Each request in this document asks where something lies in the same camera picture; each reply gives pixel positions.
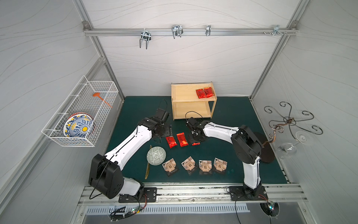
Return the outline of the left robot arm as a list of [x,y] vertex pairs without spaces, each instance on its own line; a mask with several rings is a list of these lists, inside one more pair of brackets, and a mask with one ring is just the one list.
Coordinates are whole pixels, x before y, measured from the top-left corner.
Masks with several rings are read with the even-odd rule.
[[123,177],[122,170],[131,157],[153,137],[168,137],[166,125],[169,112],[158,108],[156,114],[138,122],[135,130],[113,150],[93,157],[89,172],[89,185],[108,199],[129,195],[141,200],[144,184],[133,178]]

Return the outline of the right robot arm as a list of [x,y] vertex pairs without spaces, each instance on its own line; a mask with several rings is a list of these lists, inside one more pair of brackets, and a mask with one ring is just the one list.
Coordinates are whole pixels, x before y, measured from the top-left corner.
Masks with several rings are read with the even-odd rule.
[[186,120],[186,126],[190,129],[190,137],[195,143],[204,142],[209,138],[231,143],[236,156],[243,164],[243,186],[252,191],[259,188],[259,163],[263,145],[249,127],[227,127],[208,120],[199,121],[193,117]]

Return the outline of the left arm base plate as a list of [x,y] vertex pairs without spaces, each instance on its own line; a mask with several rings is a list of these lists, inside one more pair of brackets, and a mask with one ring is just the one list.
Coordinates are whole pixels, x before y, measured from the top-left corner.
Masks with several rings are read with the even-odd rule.
[[120,194],[118,202],[119,203],[153,203],[157,201],[157,191],[156,187],[143,187],[139,192],[134,195]]

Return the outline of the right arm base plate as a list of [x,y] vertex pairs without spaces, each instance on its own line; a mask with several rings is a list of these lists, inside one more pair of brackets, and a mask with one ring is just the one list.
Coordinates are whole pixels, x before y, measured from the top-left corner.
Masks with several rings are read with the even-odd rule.
[[256,189],[243,186],[229,186],[226,192],[230,195],[231,201],[267,201],[269,198],[266,189],[259,184]]

